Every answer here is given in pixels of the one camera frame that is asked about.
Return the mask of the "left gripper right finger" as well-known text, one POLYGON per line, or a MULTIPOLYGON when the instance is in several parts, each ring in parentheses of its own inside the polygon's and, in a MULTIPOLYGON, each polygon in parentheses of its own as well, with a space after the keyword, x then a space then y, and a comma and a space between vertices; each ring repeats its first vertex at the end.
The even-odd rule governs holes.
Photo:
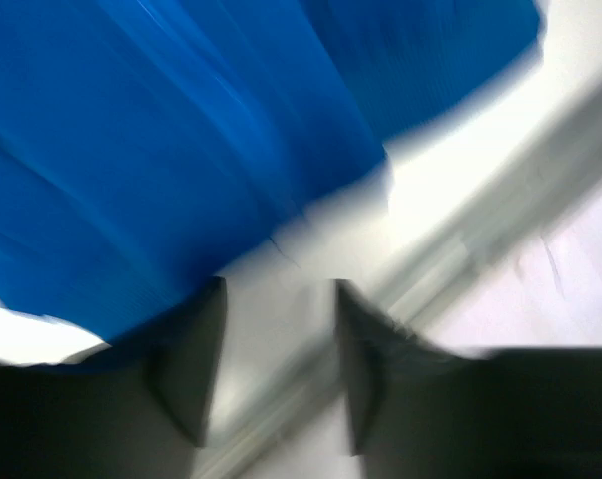
POLYGON ((335 285, 351 452, 367 478, 602 478, 602 348, 434 347, 335 285))

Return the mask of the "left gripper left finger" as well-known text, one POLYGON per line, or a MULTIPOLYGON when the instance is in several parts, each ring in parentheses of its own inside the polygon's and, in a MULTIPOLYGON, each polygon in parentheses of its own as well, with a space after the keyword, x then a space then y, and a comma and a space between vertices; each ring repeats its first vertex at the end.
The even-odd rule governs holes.
POLYGON ((227 320, 213 278, 184 303, 68 363, 0 363, 0 478, 188 478, 227 320))

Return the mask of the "blue white red jacket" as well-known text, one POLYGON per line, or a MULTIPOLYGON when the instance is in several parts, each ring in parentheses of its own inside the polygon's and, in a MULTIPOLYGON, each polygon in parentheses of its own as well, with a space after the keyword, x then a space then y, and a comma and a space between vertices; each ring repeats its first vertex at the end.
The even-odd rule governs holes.
POLYGON ((537 48, 534 1, 0 1, 0 363, 182 302, 537 48))

